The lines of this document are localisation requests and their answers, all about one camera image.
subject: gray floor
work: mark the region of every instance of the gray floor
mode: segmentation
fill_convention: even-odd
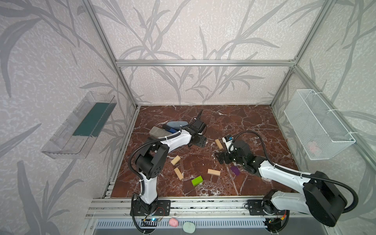
[[[93,235],[142,234],[137,229],[96,229]],[[183,229],[156,229],[152,235],[188,235]],[[265,229],[196,229],[194,235],[267,235]],[[327,235],[324,226],[314,218],[290,218],[280,235]]]

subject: pale green object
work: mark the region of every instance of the pale green object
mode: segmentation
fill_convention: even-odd
[[[202,177],[199,176],[199,177],[194,178],[194,179],[192,180],[192,184],[193,184],[193,186],[196,186],[196,185],[202,183],[203,181],[204,181],[204,180],[202,179]]]
[[[191,223],[191,222],[185,222],[183,224],[183,231],[184,232],[187,232],[187,233],[194,233],[194,231],[196,230],[196,226],[194,225],[194,223]]]

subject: lime green block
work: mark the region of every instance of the lime green block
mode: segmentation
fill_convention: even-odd
[[[193,186],[196,186],[196,185],[202,183],[203,181],[204,181],[204,180],[202,179],[202,177],[199,176],[199,177],[194,178],[194,179],[192,180],[192,184],[193,184]]]

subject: black mounting plate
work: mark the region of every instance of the black mounting plate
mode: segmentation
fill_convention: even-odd
[[[262,199],[247,200],[246,206],[248,208],[247,207],[246,208],[249,210],[249,215],[269,215],[269,214],[266,214],[265,211],[262,209],[261,202],[262,202]],[[280,213],[281,211],[279,211],[277,208],[274,208],[273,212],[274,212],[273,215],[277,215],[277,213]]]
[[[133,210],[131,210],[130,215],[135,212],[135,216],[145,216],[148,214],[147,211],[141,207],[140,202],[138,200],[133,202]],[[170,200],[157,200],[157,210],[153,214],[154,216],[168,216],[170,215],[170,207],[171,201]]]

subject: white mesh basket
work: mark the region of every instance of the white mesh basket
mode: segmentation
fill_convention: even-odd
[[[333,110],[312,89],[296,90],[285,114],[311,160],[330,159],[355,143]]]

